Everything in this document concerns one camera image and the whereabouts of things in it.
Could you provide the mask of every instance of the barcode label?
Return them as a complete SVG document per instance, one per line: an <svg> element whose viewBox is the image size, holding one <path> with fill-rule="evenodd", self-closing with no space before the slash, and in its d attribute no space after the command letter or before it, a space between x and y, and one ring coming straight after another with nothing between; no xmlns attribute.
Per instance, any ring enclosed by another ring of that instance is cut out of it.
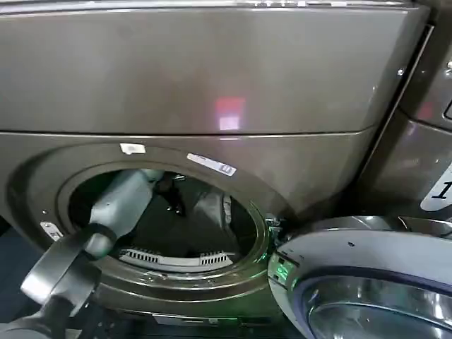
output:
<svg viewBox="0 0 452 339"><path fill-rule="evenodd" d="M223 164L222 162L214 161L212 159L209 159L208 157L202 157L193 153L187 154L186 158L229 177L234 175L234 173L237 171L237 168L233 166L229 166L227 164Z"/></svg>

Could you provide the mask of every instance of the metallic gray panel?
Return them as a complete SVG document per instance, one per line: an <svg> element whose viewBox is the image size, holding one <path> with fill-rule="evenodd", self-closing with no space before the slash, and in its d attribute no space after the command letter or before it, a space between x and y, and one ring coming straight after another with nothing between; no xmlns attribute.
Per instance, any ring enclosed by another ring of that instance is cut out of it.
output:
<svg viewBox="0 0 452 339"><path fill-rule="evenodd" d="M95 171L99 164L122 163L138 168L160 164L196 175L222 189L236 191L253 201L263 214L320 213L318 206L343 190L355 175L373 132L136 138L3 133L0 142L8 147L0 148L0 157L5 159L0 167L0 211L13 222L11 200L7 198L32 202L33 218L59 225L60 219L50 211L55 209L55 197L68 178L81 170ZM145 155L126 155L120 142L142 143L148 151ZM237 172L228 177L212 171L187 160L188 152L229 164ZM35 225L25 223L21 227L30 237L36 235Z"/></svg>
<svg viewBox="0 0 452 339"><path fill-rule="evenodd" d="M401 4L3 15L0 129L359 131L385 112L426 14Z"/></svg>
<svg viewBox="0 0 452 339"><path fill-rule="evenodd" d="M169 314L193 317L276 317L282 312L268 287L248 295L211 302L167 302L142 298L138 295L99 286L96 297L107 308L143 314Z"/></svg>
<svg viewBox="0 0 452 339"><path fill-rule="evenodd" d="M420 203L451 161L452 133L409 120L397 111L352 199L366 213L449 219L451 206L425 212Z"/></svg>
<svg viewBox="0 0 452 339"><path fill-rule="evenodd" d="M452 129L444 114L452 102L452 2L421 0L433 8L432 36L422 53L415 74L400 101L400 108L412 118Z"/></svg>

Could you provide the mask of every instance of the number sticker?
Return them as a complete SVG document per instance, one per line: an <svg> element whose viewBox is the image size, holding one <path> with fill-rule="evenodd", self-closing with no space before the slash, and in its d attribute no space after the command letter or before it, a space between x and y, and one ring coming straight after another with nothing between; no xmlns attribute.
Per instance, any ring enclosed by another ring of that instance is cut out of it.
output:
<svg viewBox="0 0 452 339"><path fill-rule="evenodd" d="M42 221L40 225L42 229L47 233L47 235L54 241L63 237L63 234L59 231L58 227L53 222Z"/></svg>
<svg viewBox="0 0 452 339"><path fill-rule="evenodd" d="M421 202L421 209L433 212L452 205L452 162Z"/></svg>

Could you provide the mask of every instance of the dryer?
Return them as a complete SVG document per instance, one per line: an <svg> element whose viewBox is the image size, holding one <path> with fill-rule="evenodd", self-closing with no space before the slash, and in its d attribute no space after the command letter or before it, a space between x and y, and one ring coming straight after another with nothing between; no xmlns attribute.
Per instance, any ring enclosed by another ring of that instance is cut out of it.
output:
<svg viewBox="0 0 452 339"><path fill-rule="evenodd" d="M4 1L0 213L46 249L127 170L167 174L181 195L205 185L253 225L240 260L181 273L109 257L100 303L183 321L278 317L275 229L331 214L428 12L404 1ZM131 257L181 262L145 250Z"/></svg>

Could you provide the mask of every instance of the green light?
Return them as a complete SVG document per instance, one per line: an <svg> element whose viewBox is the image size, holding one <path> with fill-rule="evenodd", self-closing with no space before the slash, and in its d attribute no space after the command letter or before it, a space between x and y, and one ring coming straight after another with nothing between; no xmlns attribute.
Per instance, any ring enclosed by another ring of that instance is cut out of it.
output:
<svg viewBox="0 0 452 339"><path fill-rule="evenodd" d="M283 265L280 265L278 267L278 269L276 270L276 273L284 280L286 280L289 275L289 271Z"/></svg>

